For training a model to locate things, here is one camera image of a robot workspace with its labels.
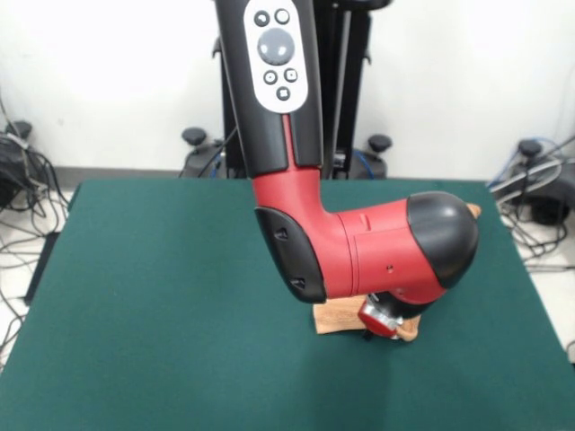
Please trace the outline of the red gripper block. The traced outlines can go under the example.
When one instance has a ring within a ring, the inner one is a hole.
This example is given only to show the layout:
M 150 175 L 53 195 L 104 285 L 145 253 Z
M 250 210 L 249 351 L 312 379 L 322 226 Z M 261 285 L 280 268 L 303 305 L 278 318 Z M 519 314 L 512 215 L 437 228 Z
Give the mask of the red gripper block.
M 388 311 L 372 303 L 363 303 L 358 317 L 365 325 L 364 340 L 371 340 L 374 335 L 384 338 L 398 338 L 397 330 L 403 324 L 402 317 L 394 317 Z

